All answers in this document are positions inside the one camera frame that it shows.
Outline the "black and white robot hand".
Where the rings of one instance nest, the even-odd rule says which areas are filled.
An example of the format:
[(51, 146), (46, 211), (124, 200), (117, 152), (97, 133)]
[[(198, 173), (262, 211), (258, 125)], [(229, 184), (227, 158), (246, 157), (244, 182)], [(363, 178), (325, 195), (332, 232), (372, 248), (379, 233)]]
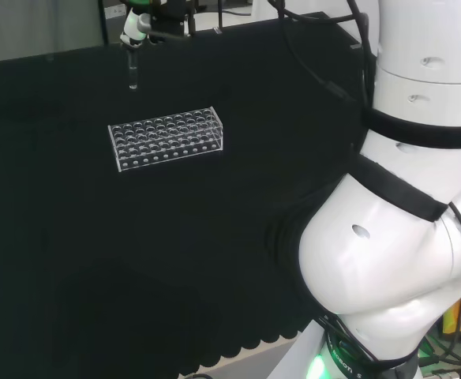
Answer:
[(128, 13), (120, 40), (130, 49), (139, 48), (146, 39), (158, 43), (192, 36), (196, 31), (197, 1), (132, 0), (121, 3)]

